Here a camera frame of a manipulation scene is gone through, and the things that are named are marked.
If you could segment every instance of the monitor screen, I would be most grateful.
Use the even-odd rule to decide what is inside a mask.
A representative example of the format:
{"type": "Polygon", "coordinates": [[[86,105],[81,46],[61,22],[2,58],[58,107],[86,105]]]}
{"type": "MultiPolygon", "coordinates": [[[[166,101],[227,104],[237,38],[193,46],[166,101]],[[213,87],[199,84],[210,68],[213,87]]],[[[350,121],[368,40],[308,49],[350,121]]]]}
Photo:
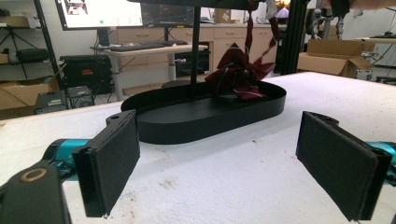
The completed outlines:
{"type": "Polygon", "coordinates": [[[192,27],[194,8],[141,3],[143,25],[160,27],[192,27]]]}
{"type": "Polygon", "coordinates": [[[142,26],[140,3],[126,0],[55,0],[64,30],[142,26]]]}

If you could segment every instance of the computer monitor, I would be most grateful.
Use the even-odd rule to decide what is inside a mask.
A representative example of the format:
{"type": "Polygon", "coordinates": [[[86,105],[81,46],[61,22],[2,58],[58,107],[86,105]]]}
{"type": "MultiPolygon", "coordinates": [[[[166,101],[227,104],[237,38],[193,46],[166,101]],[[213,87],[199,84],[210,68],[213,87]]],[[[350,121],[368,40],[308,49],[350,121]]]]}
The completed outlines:
{"type": "Polygon", "coordinates": [[[148,27],[192,27],[194,8],[141,3],[143,25],[148,27]]]}
{"type": "Polygon", "coordinates": [[[55,0],[64,30],[142,26],[140,3],[126,0],[55,0]]]}

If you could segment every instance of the dark red ribbon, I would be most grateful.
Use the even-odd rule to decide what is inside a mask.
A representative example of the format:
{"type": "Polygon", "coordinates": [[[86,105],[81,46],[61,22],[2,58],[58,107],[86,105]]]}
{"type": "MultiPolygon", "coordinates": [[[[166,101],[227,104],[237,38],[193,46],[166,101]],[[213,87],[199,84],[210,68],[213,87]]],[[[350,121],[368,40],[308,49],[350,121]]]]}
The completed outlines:
{"type": "Polygon", "coordinates": [[[214,95],[219,95],[226,91],[234,91],[241,100],[267,98],[265,94],[260,92],[255,83],[265,78],[274,70],[275,63],[262,63],[262,58],[271,48],[277,45],[279,40],[279,29],[277,27],[276,18],[269,20],[273,33],[269,48],[254,63],[250,63],[249,52],[253,41],[253,19],[251,18],[251,9],[253,5],[254,0],[250,0],[245,52],[233,43],[221,58],[218,70],[205,78],[205,81],[209,84],[214,95]]]}

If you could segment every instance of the black pole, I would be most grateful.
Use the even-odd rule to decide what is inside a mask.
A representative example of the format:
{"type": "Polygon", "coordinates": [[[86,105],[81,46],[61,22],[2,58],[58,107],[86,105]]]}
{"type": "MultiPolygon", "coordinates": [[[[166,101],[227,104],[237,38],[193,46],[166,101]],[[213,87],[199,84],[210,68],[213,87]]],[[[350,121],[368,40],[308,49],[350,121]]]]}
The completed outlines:
{"type": "Polygon", "coordinates": [[[310,0],[291,0],[285,48],[280,75],[297,72],[298,57],[303,39],[306,6],[310,0]]]}
{"type": "Polygon", "coordinates": [[[192,28],[192,55],[191,55],[191,99],[196,96],[197,70],[198,70],[198,48],[200,32],[201,8],[194,8],[194,25],[192,28]]]}
{"type": "Polygon", "coordinates": [[[44,17],[43,8],[41,7],[40,0],[35,0],[35,10],[37,11],[38,19],[40,20],[41,29],[43,31],[43,36],[46,41],[47,51],[49,52],[49,61],[52,65],[52,70],[54,74],[57,74],[56,80],[58,81],[59,88],[64,89],[64,84],[62,83],[61,76],[59,76],[59,67],[56,63],[55,52],[53,51],[52,43],[50,41],[50,33],[47,27],[46,19],[44,17]]]}

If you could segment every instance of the black box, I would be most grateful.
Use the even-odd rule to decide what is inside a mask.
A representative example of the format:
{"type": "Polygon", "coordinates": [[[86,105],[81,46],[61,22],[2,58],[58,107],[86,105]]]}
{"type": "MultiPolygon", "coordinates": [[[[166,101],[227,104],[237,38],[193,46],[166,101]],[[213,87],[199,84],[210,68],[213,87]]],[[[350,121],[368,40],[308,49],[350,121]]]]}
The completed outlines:
{"type": "Polygon", "coordinates": [[[64,86],[87,86],[93,95],[111,92],[111,62],[107,55],[62,56],[64,86]]]}
{"type": "Polygon", "coordinates": [[[67,89],[70,105],[72,108],[81,108],[95,105],[91,90],[86,86],[72,87],[67,89]]]}
{"type": "Polygon", "coordinates": [[[35,114],[47,114],[68,109],[64,91],[41,92],[35,101],[35,114]]]}

